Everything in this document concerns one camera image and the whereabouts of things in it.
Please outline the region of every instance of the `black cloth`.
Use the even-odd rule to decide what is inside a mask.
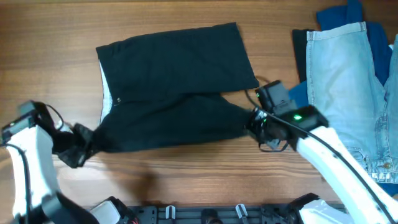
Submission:
[[[232,139],[250,112],[220,92],[258,87],[235,23],[98,47],[114,105],[94,131],[107,152]]]
[[[307,80],[307,67],[306,67],[306,52],[307,52],[307,31],[314,31],[312,29],[298,30],[294,29],[292,31],[292,40],[294,55],[296,58],[296,66],[298,71],[298,79],[300,83]]]

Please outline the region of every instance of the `denim jeans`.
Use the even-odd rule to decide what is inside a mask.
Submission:
[[[398,35],[384,86],[364,22],[307,32],[308,102],[380,183],[398,184]]]

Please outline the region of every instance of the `wooden table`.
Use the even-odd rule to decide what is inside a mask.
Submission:
[[[281,79],[291,88],[299,82],[291,30],[317,29],[315,12],[343,2],[2,4],[0,125],[17,117],[17,105],[33,99],[53,105],[70,123],[94,129],[103,97],[95,47],[135,35],[233,21],[239,25],[256,76]],[[364,12],[367,20],[381,22],[392,42],[398,33],[398,2],[366,1]],[[251,108],[242,91],[224,96]],[[54,160],[62,192],[82,206],[110,195],[128,205],[259,205],[289,202],[309,192],[338,201],[297,153],[264,154],[249,137],[137,153],[99,153],[81,169]],[[0,201],[0,222],[6,222],[11,219],[14,180],[5,150],[0,151]]]

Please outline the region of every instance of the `light blue denim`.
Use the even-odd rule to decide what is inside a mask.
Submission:
[[[308,102],[376,182],[398,184],[398,35],[384,86],[364,22],[307,32],[307,40]]]

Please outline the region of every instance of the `dark blue fabric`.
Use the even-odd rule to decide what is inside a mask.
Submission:
[[[321,30],[330,30],[355,22],[362,22],[362,4],[358,0],[347,0],[346,6],[336,6],[317,13]],[[384,29],[378,22],[366,22],[367,35],[371,46],[374,71],[377,79],[384,86],[389,76],[392,50]],[[299,107],[308,105],[307,81],[295,86],[289,91],[289,97],[294,99]],[[397,184],[380,184],[390,196],[398,194]]]

